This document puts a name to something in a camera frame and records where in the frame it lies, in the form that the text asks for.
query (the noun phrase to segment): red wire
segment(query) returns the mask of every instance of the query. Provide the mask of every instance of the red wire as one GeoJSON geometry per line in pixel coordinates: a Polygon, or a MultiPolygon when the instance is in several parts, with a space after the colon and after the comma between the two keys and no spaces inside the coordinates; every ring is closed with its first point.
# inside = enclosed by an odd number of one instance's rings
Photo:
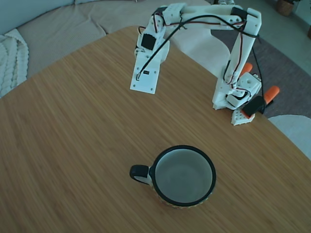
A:
{"type": "MultiPolygon", "coordinates": [[[[243,36],[242,36],[242,33],[240,33],[240,38],[241,38],[241,41],[240,41],[240,53],[239,53],[239,61],[237,63],[237,66],[235,67],[234,71],[233,71],[233,74],[237,71],[240,63],[241,63],[241,58],[242,58],[242,47],[243,47],[243,36]]],[[[233,75],[231,76],[231,79],[230,81],[227,83],[227,84],[230,84],[231,81],[233,79],[233,75]]]]}
{"type": "Polygon", "coordinates": [[[154,26],[155,26],[155,33],[157,33],[157,25],[156,25],[156,16],[154,15],[154,26]]]}
{"type": "MultiPolygon", "coordinates": [[[[190,23],[203,23],[203,24],[208,24],[208,25],[221,25],[221,23],[207,23],[207,22],[202,22],[202,21],[194,21],[194,22],[189,22],[187,24],[190,24],[190,23]]],[[[180,23],[171,23],[170,25],[165,24],[165,26],[171,26],[171,25],[177,25],[177,24],[180,24],[180,23]]],[[[239,23],[234,23],[233,25],[243,25],[243,24],[244,24],[243,22],[239,22],[239,23]]]]}

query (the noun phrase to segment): mug handle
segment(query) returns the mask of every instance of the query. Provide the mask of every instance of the mug handle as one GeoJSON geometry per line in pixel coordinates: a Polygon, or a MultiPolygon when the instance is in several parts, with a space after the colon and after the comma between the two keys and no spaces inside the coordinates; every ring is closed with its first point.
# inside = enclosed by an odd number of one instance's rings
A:
{"type": "Polygon", "coordinates": [[[145,184],[151,184],[152,182],[149,175],[149,167],[146,165],[133,165],[130,169],[130,177],[145,184]]]}

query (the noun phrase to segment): beige sofa cushion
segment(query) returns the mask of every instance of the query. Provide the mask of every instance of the beige sofa cushion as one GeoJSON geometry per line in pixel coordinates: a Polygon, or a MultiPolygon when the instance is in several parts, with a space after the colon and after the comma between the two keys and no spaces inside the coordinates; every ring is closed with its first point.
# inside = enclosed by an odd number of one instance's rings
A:
{"type": "Polygon", "coordinates": [[[91,17],[71,5],[50,11],[18,28],[29,47],[28,78],[106,35],[91,17]]]}
{"type": "Polygon", "coordinates": [[[0,34],[74,0],[0,0],[0,34]]]}
{"type": "Polygon", "coordinates": [[[151,14],[160,6],[186,2],[188,5],[207,5],[205,0],[145,0],[139,3],[128,0],[104,0],[77,5],[87,17],[101,25],[107,33],[133,25],[145,25],[151,14]]]}

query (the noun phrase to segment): white 3d-printed robotic arm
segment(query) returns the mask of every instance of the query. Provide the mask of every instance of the white 3d-printed robotic arm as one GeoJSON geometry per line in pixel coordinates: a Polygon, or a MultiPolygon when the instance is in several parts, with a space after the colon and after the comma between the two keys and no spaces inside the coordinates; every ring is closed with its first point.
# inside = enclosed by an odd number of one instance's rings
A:
{"type": "Polygon", "coordinates": [[[251,8],[245,11],[233,4],[187,6],[185,3],[158,8],[145,30],[142,33],[139,30],[130,89],[150,94],[156,92],[160,64],[165,61],[170,48],[169,38],[164,39],[165,31],[167,28],[178,30],[183,27],[236,29],[240,32],[227,66],[223,68],[222,75],[217,77],[212,101],[214,109],[235,110],[232,116],[234,125],[252,121],[254,116],[240,116],[240,110],[237,109],[250,101],[261,88],[261,81],[257,75],[251,75],[249,72],[241,75],[261,27],[260,12],[251,8]]]}

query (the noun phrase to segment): white mounting plate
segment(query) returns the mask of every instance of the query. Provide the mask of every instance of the white mounting plate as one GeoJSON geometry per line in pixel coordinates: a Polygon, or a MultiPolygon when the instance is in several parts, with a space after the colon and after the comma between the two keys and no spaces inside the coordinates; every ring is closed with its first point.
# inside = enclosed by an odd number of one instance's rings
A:
{"type": "Polygon", "coordinates": [[[139,52],[136,57],[136,63],[131,81],[131,90],[141,91],[149,94],[156,92],[157,79],[159,77],[161,53],[157,54],[148,66],[143,70],[140,77],[137,78],[143,65],[149,59],[149,56],[144,52],[139,52]]]}

